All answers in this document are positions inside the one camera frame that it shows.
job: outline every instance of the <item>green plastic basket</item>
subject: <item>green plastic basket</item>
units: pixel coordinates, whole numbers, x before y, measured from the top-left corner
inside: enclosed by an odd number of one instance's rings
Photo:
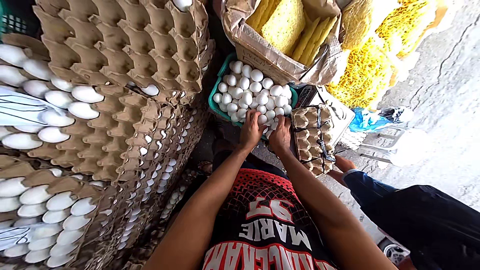
[[[230,116],[228,116],[228,114],[226,112],[223,112],[218,103],[216,103],[214,100],[213,100],[213,95],[215,93],[221,93],[219,90],[218,90],[218,84],[222,82],[222,79],[223,79],[223,76],[227,73],[230,73],[230,67],[228,66],[228,64],[231,62],[231,61],[234,61],[234,60],[237,60],[237,54],[236,53],[231,53],[227,56],[227,58],[225,59],[225,62],[223,62],[223,65],[222,67],[220,68],[220,71],[218,72],[217,76],[218,76],[218,79],[216,80],[216,83],[215,83],[215,86],[213,87],[212,89],[212,92],[210,93],[210,96],[208,97],[208,105],[210,106],[210,108],[218,115],[220,115],[222,118],[224,118],[226,121],[229,121],[231,122],[232,119],[230,118]],[[298,100],[298,95],[297,95],[297,92],[295,90],[293,90],[293,88],[290,87],[290,91],[292,91],[292,108],[295,107],[295,104],[297,104],[297,100]],[[237,126],[243,126],[243,123],[241,122],[235,122],[233,123]]]

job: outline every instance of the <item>egg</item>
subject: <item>egg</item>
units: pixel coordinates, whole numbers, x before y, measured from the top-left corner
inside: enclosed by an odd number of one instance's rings
[[[257,122],[258,122],[258,124],[263,125],[263,124],[265,124],[265,123],[267,122],[267,120],[268,120],[268,119],[267,119],[267,117],[266,117],[264,114],[260,114],[260,115],[258,116]]]
[[[227,105],[232,102],[232,96],[229,93],[223,93],[222,103]]]
[[[87,225],[91,218],[86,218],[85,216],[69,216],[67,219],[63,222],[62,226],[65,230],[68,231],[73,231],[73,230],[78,230],[80,228],[83,228],[85,225]]]
[[[59,143],[68,140],[70,135],[62,133],[59,127],[49,126],[38,132],[38,138],[47,143]]]
[[[45,93],[51,89],[47,87],[46,82],[39,80],[30,80],[24,82],[22,88],[27,92],[27,94],[34,96],[36,98],[44,98]]]
[[[21,67],[28,60],[28,56],[25,55],[24,50],[20,47],[0,44],[0,59],[14,66]]]
[[[289,115],[289,114],[292,113],[292,107],[287,104],[287,105],[283,106],[283,111],[285,112],[284,113],[285,115]]]
[[[243,68],[243,63],[242,63],[242,61],[236,61],[236,62],[232,65],[232,71],[235,72],[235,73],[241,73],[241,72],[242,72],[242,68]]]
[[[258,105],[265,105],[268,103],[268,96],[265,94],[259,94],[257,95],[257,103]]]
[[[250,78],[250,75],[252,73],[252,67],[249,66],[249,65],[243,65],[242,69],[241,69],[241,74],[247,78]]]
[[[51,90],[45,93],[45,100],[59,108],[66,109],[74,101],[70,93],[61,90]]]
[[[53,73],[48,67],[48,62],[43,60],[28,59],[22,64],[22,68],[34,77],[49,81]]]
[[[267,112],[267,107],[265,107],[265,105],[258,105],[257,111],[259,111],[261,114],[265,114]]]
[[[27,244],[16,244],[3,251],[5,257],[18,257],[27,254],[30,251]]]
[[[273,110],[275,108],[275,99],[274,97],[268,97],[268,102],[265,104],[267,110]]]
[[[90,104],[81,101],[70,104],[68,106],[68,111],[82,119],[94,119],[100,115],[98,111],[93,110],[92,107],[90,107]]]
[[[47,208],[45,203],[24,204],[17,210],[17,215],[24,218],[33,218],[45,214]]]
[[[270,94],[274,97],[280,96],[283,93],[282,86],[272,86],[270,89]]]
[[[91,197],[78,200],[70,209],[70,213],[74,216],[82,216],[90,213],[96,208],[96,205],[92,205],[91,201]]]
[[[15,133],[5,136],[1,143],[10,148],[27,150],[42,146],[43,142],[38,141],[36,136],[28,133]]]
[[[233,75],[228,75],[227,76],[227,84],[229,86],[235,86],[235,84],[237,84],[237,78],[235,78],[235,76],[233,76]]]
[[[155,86],[155,85],[148,85],[147,87],[145,88],[140,88],[140,90],[142,92],[144,92],[145,94],[149,95],[149,96],[156,96],[158,95],[158,93],[160,92],[160,90],[158,90],[158,88]],[[85,101],[85,100],[81,100],[80,98],[77,98],[75,96],[75,94],[72,92],[73,94],[73,97],[80,100],[80,101],[83,101],[83,102],[88,102],[88,101]]]
[[[285,111],[283,110],[283,108],[280,108],[280,107],[276,107],[274,109],[275,111],[275,115],[284,115],[285,114]]]
[[[220,94],[220,93],[214,94],[213,95],[213,101],[215,101],[216,103],[222,102],[222,94]]]
[[[247,104],[247,105],[250,105],[252,102],[253,102],[253,97],[250,93],[243,93],[243,96],[241,97],[241,100],[239,101],[239,103],[243,101],[242,103],[244,104]]]
[[[222,93],[225,93],[228,90],[228,85],[224,82],[218,84],[218,90]]]
[[[73,89],[73,84],[71,84],[71,83],[69,83],[69,82],[67,82],[67,81],[65,81],[65,80],[63,80],[63,79],[60,79],[60,78],[58,78],[58,77],[55,77],[55,76],[54,76],[54,77],[52,77],[52,78],[50,79],[50,81],[52,82],[52,84],[53,84],[56,88],[58,88],[58,89],[60,89],[60,90],[63,90],[63,91],[66,91],[66,92],[71,92],[72,89]]]
[[[270,89],[270,88],[272,88],[272,86],[273,86],[273,80],[270,79],[270,78],[265,78],[265,79],[263,79],[263,81],[262,81],[262,86],[263,86],[265,89]]]
[[[235,103],[230,103],[227,105],[228,112],[237,111],[237,110],[238,110],[238,106]]]
[[[240,84],[240,88],[242,88],[243,90],[246,90],[250,87],[250,80],[247,78],[247,77],[242,77],[240,80],[239,80]]]
[[[67,244],[67,245],[55,244],[50,250],[50,255],[52,255],[53,257],[66,255],[74,251],[78,246],[79,246],[78,244]]]
[[[16,67],[0,65],[0,81],[19,87],[22,83],[28,81],[28,78],[23,76]]]
[[[28,263],[36,263],[50,257],[50,248],[42,250],[32,250],[25,256],[24,261]]]
[[[75,201],[76,199],[72,199],[71,191],[60,192],[47,201],[47,209],[50,211],[64,210],[72,206]]]
[[[18,197],[3,197],[0,198],[0,213],[17,210],[22,204]]]

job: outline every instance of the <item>stack of egg trays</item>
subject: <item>stack of egg trays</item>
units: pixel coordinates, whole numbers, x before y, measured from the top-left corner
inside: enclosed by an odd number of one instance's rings
[[[160,105],[121,86],[95,89],[105,96],[92,104],[100,112],[97,118],[86,120],[68,114],[75,123],[61,131],[70,138],[44,143],[28,155],[62,167],[73,166],[72,171],[92,174],[94,180],[115,181],[119,174],[138,167],[140,150],[147,146],[144,136],[153,129]]]
[[[84,254],[82,254],[85,250],[84,246],[98,236],[99,228],[106,225],[108,216],[113,212],[113,197],[117,193],[116,187],[110,186],[108,182],[89,181],[90,179],[85,175],[75,174],[71,170],[59,168],[46,161],[28,157],[16,150],[0,149],[0,176],[5,178],[6,181],[11,178],[24,177],[21,183],[24,186],[29,186],[30,189],[28,190],[33,190],[36,186],[48,185],[46,192],[51,195],[71,191],[76,202],[83,198],[90,198],[87,199],[88,204],[95,205],[95,209],[85,215],[90,221],[87,221],[87,224],[79,229],[83,231],[83,234],[74,242],[74,245],[77,247],[74,250],[66,251],[68,253],[65,256],[71,259],[64,265],[65,267],[70,267],[78,258],[84,257]],[[22,219],[17,212],[18,209],[0,213],[0,221],[8,222]],[[32,223],[41,222],[43,216],[44,214],[31,217],[32,220],[35,219]],[[28,221],[28,217],[23,217],[23,221]],[[24,257],[9,258],[6,261],[15,264],[17,269],[31,265],[24,262]],[[36,265],[41,266],[46,264],[47,261],[48,259],[41,260]]]
[[[327,154],[333,155],[335,148],[329,133],[332,129],[332,116],[328,106],[320,104],[298,108],[292,111],[291,116],[299,160],[315,177],[329,172],[333,162],[324,157],[323,150],[317,143],[319,139],[323,140]]]
[[[64,80],[201,91],[200,62],[209,33],[199,0],[187,12],[156,0],[43,0],[33,9],[49,66]]]

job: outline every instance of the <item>egg tray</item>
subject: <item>egg tray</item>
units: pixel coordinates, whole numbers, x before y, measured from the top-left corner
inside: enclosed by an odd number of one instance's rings
[[[298,108],[291,116],[299,160],[315,177],[329,172],[334,163],[332,160],[335,160],[331,158],[335,148],[330,134],[332,116],[328,106]]]
[[[76,242],[79,244],[79,247],[73,250],[68,255],[73,255],[73,259],[70,260],[64,267],[69,267],[74,264],[77,259],[82,258],[82,251],[84,250],[84,244],[88,243],[95,234],[98,234],[98,227],[101,226],[101,222],[105,220],[104,214],[105,210],[108,210],[112,207],[111,198],[116,193],[116,188],[108,186],[105,189],[102,187],[88,184],[88,177],[84,176],[82,180],[79,180],[71,175],[75,174],[70,170],[64,168],[62,170],[62,175],[57,177],[46,168],[56,168],[45,161],[36,160],[31,157],[26,156],[22,152],[0,148],[0,177],[1,178],[14,178],[14,177],[25,177],[22,183],[26,186],[38,186],[42,184],[48,184],[49,187],[47,192],[51,194],[57,194],[64,191],[72,191],[78,199],[91,197],[92,201],[97,205],[96,209],[86,216],[92,218],[92,220],[83,227],[85,233],[83,236]],[[17,215],[17,210],[11,212],[0,213],[0,221],[6,220],[18,220],[21,217]],[[17,269],[20,269],[22,266],[31,265],[22,260],[23,256],[17,258],[2,258],[5,261],[15,264]]]
[[[156,0],[42,0],[33,10],[49,66],[64,80],[201,91],[209,33],[199,0],[187,12]]]

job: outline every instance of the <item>white egg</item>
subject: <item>white egg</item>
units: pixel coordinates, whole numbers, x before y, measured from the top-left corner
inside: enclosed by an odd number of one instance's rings
[[[69,82],[67,82],[67,81],[65,81],[65,80],[63,80],[63,79],[60,79],[60,78],[58,78],[58,77],[55,77],[55,76],[54,76],[54,77],[52,77],[52,78],[50,79],[50,81],[52,82],[52,84],[53,84],[56,88],[58,88],[58,89],[60,89],[60,90],[67,91],[67,92],[71,92],[72,89],[73,89],[73,84],[71,84],[71,83],[69,83]]]
[[[49,81],[50,78],[53,77],[47,61],[28,59],[23,62],[22,68],[29,74],[42,80]]]
[[[261,82],[264,79],[264,74],[258,69],[252,70],[252,72],[250,73],[250,76],[252,77],[252,80],[255,82]]]
[[[227,84],[229,86],[235,86],[237,84],[237,78],[235,78],[235,76],[233,76],[233,75],[228,75]]]
[[[252,98],[252,103],[249,105],[250,108],[255,109],[258,106],[257,98]]]
[[[78,230],[87,225],[90,220],[92,219],[86,218],[85,216],[69,216],[63,222],[62,226],[67,231]]]
[[[267,117],[266,117],[264,114],[260,114],[260,115],[258,116],[257,122],[258,122],[258,124],[263,125],[263,124],[265,124],[265,123],[267,122],[267,120],[268,120],[268,119],[267,119]]]
[[[68,140],[70,135],[62,133],[59,127],[49,126],[38,132],[38,138],[47,143],[59,143]]]
[[[26,81],[22,88],[27,92],[29,95],[34,96],[36,98],[44,98],[45,93],[50,91],[51,89],[47,87],[46,82],[39,81],[39,80],[30,80]]]
[[[267,107],[267,110],[273,110],[275,108],[275,98],[268,97],[268,102],[265,104],[265,107]]]
[[[243,93],[243,96],[241,97],[241,100],[239,103],[243,100],[242,103],[245,103],[247,105],[250,105],[253,102],[253,97],[250,93]]]
[[[265,78],[262,81],[262,85],[265,89],[270,89],[273,86],[273,80],[270,78]]]
[[[97,93],[91,86],[76,86],[72,90],[72,96],[79,101],[87,103],[101,102],[105,99],[103,95]]]
[[[274,109],[275,111],[275,115],[284,115],[285,114],[285,111],[283,110],[283,108],[280,108],[280,107],[276,107]]]
[[[222,103],[227,105],[232,102],[232,96],[229,93],[223,93]]]
[[[141,87],[140,90],[141,90],[142,92],[144,92],[145,94],[149,95],[149,96],[156,96],[156,95],[158,95],[158,93],[160,92],[160,90],[158,90],[158,87],[156,87],[155,85],[149,85],[149,86],[147,86],[147,87],[145,87],[145,88],[142,88],[142,87]],[[80,100],[80,101],[83,101],[83,102],[88,102],[88,101],[81,100],[81,99],[77,98],[73,92],[72,92],[72,94],[73,94],[73,97],[74,97],[74,98],[76,98],[76,99],[78,99],[78,100]]]
[[[283,111],[285,112],[284,113],[285,115],[289,115],[289,114],[292,113],[292,107],[287,104],[287,105],[283,106]]]
[[[15,177],[0,182],[0,197],[18,196],[29,189],[22,184],[24,179],[25,177]]]
[[[100,115],[98,111],[93,110],[92,107],[90,107],[89,103],[81,101],[70,104],[68,106],[68,111],[76,117],[82,119],[94,119]]]
[[[70,209],[70,213],[72,213],[74,216],[82,216],[90,213],[96,208],[96,205],[92,205],[91,201],[91,197],[78,200]]]
[[[50,256],[50,248],[32,250],[25,256],[24,261],[28,263],[41,262]]]
[[[66,109],[74,102],[70,93],[61,90],[52,90],[45,93],[45,99],[52,105]]]
[[[265,113],[265,116],[267,117],[267,120],[271,120],[275,117],[275,111],[273,110],[268,110],[266,113]]]
[[[228,85],[224,82],[218,84],[218,90],[222,93],[225,93],[228,90]]]
[[[72,206],[75,201],[75,199],[72,199],[71,191],[64,191],[56,194],[47,201],[47,209],[50,211],[64,210]]]
[[[222,102],[222,94],[220,94],[220,93],[214,94],[213,95],[213,101],[215,101],[216,103]]]
[[[14,66],[21,67],[28,60],[28,56],[25,55],[24,50],[20,47],[0,44],[0,59]]]
[[[268,103],[268,96],[265,94],[259,94],[257,95],[257,103],[258,105],[265,105]]]
[[[236,87],[236,88],[232,91],[231,96],[232,96],[234,99],[240,99],[240,98],[243,96],[243,89],[241,89],[240,87]]]
[[[23,76],[16,67],[0,65],[0,81],[19,87],[22,83],[28,81],[28,78]]]
[[[53,257],[66,255],[74,251],[78,246],[79,246],[78,244],[67,244],[67,245],[55,244],[50,250],[50,255],[52,255]]]
[[[241,74],[247,78],[250,78],[252,73],[252,67],[249,65],[243,65]]]
[[[235,112],[238,110],[238,106],[235,103],[230,103],[227,105],[227,110],[228,112],[231,112],[231,111]]]
[[[5,257],[18,257],[27,254],[30,251],[27,244],[16,244],[3,251]]]
[[[258,105],[257,111],[259,111],[261,114],[265,114],[267,112],[267,107],[265,107],[265,105]]]
[[[17,215],[24,218],[33,218],[43,215],[47,211],[45,203],[24,204],[17,210]]]
[[[52,194],[47,192],[47,188],[48,185],[43,184],[28,189],[20,196],[20,202],[23,204],[39,204],[46,202],[53,197]]]
[[[280,96],[282,93],[283,93],[282,86],[272,86],[272,89],[270,89],[270,94],[274,97]]]

